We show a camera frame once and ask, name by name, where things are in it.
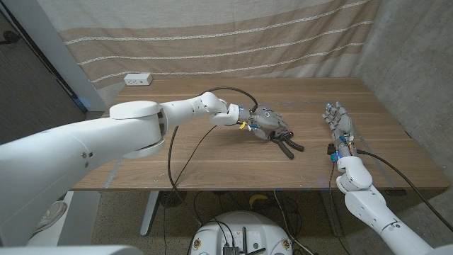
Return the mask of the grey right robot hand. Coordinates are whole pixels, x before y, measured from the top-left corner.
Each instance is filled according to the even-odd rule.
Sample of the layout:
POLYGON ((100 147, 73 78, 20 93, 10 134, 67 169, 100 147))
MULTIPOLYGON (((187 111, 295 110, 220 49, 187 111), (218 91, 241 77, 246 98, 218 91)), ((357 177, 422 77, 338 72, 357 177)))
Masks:
POLYGON ((354 135, 352 120, 338 101, 334 106, 328 103, 322 117, 332 132, 331 137, 334 142, 340 140, 340 137, 349 141, 350 136, 354 135))

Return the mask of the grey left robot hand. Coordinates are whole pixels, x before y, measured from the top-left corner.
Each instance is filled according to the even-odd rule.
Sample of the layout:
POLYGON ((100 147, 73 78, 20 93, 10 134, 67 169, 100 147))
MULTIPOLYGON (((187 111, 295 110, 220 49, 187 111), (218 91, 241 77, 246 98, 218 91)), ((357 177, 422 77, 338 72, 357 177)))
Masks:
POLYGON ((278 138, 289 132, 288 124, 282 116, 268 108, 257 108, 251 113, 249 127, 253 134, 263 140, 278 138))

